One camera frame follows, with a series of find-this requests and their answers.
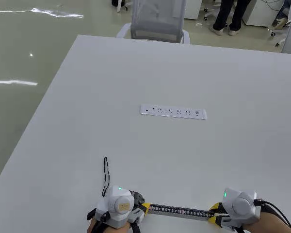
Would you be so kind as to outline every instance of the black strap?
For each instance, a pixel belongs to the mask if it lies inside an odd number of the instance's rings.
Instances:
[[[244,233],[243,227],[235,227],[237,233]]]
[[[107,172],[108,172],[108,185],[107,185],[107,187],[106,187],[106,178],[107,178],[106,168],[107,168]],[[103,159],[103,169],[104,169],[104,173],[105,173],[105,182],[104,182],[104,186],[103,186],[103,190],[102,190],[102,197],[104,197],[106,195],[107,189],[110,185],[110,173],[109,173],[109,164],[108,164],[107,157],[105,157]]]
[[[134,221],[134,222],[131,224],[131,228],[132,228],[132,232],[133,232],[133,233],[141,233],[141,232],[140,232],[140,228],[139,228],[139,226],[138,226],[138,224],[137,224],[136,221]]]
[[[91,233],[103,233],[107,228],[108,228],[107,224],[97,221]]]
[[[95,216],[95,213],[96,213],[96,208],[87,214],[87,218],[86,218],[87,221],[91,220]]]

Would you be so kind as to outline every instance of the white table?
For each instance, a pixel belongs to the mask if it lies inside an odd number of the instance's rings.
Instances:
[[[142,103],[208,119],[144,116]],[[0,176],[0,233],[86,232],[104,156],[111,183],[149,202],[207,209],[227,186],[255,189],[291,221],[291,55],[78,36]],[[179,231],[219,229],[142,225]]]

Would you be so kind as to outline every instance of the wrist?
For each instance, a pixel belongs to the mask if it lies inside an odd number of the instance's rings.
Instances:
[[[243,229],[251,233],[291,233],[291,228],[270,213],[261,213],[258,222],[244,225]]]

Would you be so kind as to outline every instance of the black cable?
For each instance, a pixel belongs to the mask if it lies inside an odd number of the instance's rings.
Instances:
[[[108,172],[108,185],[106,187],[106,167],[107,167],[107,172]],[[102,190],[102,197],[104,197],[106,195],[107,189],[109,188],[110,185],[110,174],[109,174],[109,164],[108,164],[108,159],[107,157],[105,157],[103,159],[103,169],[104,169],[104,173],[105,173],[105,182],[104,182],[104,186],[103,186],[103,190]]]
[[[282,216],[283,216],[283,218],[285,219],[285,221],[287,222],[287,224],[288,224],[288,226],[291,228],[291,223],[289,222],[289,220],[287,219],[287,217],[281,212],[281,210],[279,210],[278,208],[277,208],[277,206],[275,206],[274,204],[272,204],[272,203],[270,203],[270,202],[268,202],[268,201],[263,201],[263,204],[268,204],[268,205],[270,205],[270,206],[272,206],[272,207],[274,207]]]
[[[278,1],[280,1],[280,0],[275,0],[275,1],[266,1],[266,0],[261,0],[261,1],[264,2],[264,3],[266,3],[266,4],[268,5],[268,7],[269,7],[270,9],[272,9],[273,11],[280,11],[280,9],[279,9],[279,10],[274,9],[274,8],[272,8],[272,7],[269,5],[269,3],[278,2]]]
[[[287,217],[281,212],[281,210],[279,210],[278,208],[277,208],[277,206],[275,206],[274,204],[272,204],[272,203],[270,203],[270,202],[268,202],[268,201],[265,201],[265,200],[263,200],[263,199],[255,199],[254,200],[254,205],[255,206],[261,206],[262,204],[267,204],[267,205],[270,205],[270,206],[272,206],[273,208],[275,208],[282,216],[283,216],[283,218],[285,219],[285,221],[286,221],[286,224],[291,228],[291,224],[290,224],[290,222],[289,222],[289,220],[287,219]]]

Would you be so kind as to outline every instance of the power strip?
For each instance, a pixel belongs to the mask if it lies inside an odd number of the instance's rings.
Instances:
[[[151,104],[142,104],[140,106],[140,114],[161,117],[199,119],[199,120],[207,119],[206,110],[204,109],[171,107]]]

